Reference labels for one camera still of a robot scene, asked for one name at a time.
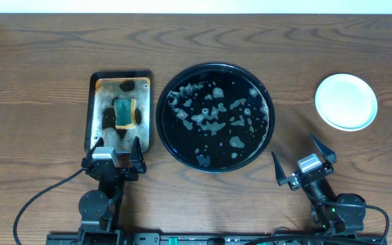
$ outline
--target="green scouring pad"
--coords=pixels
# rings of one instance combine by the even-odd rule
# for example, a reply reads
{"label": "green scouring pad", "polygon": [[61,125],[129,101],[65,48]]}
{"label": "green scouring pad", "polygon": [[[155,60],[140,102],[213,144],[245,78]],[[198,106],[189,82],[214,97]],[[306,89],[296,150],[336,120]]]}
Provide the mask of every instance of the green scouring pad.
{"label": "green scouring pad", "polygon": [[116,112],[116,129],[132,129],[135,127],[135,100],[116,99],[114,101]]}

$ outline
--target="white plate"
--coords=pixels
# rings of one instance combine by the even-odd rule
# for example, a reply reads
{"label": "white plate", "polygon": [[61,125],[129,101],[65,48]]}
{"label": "white plate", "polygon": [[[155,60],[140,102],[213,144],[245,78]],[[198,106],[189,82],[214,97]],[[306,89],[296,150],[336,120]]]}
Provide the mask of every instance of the white plate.
{"label": "white plate", "polygon": [[315,103],[327,124],[344,131],[365,128],[378,113],[378,100],[372,88],[348,74],[326,78],[317,89]]}

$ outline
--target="white background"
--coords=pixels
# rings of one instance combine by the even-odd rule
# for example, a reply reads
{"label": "white background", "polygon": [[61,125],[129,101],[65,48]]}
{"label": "white background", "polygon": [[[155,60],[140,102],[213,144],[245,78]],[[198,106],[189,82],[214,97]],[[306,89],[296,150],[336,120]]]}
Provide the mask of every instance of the white background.
{"label": "white background", "polygon": [[392,14],[392,0],[0,0],[0,13]]}

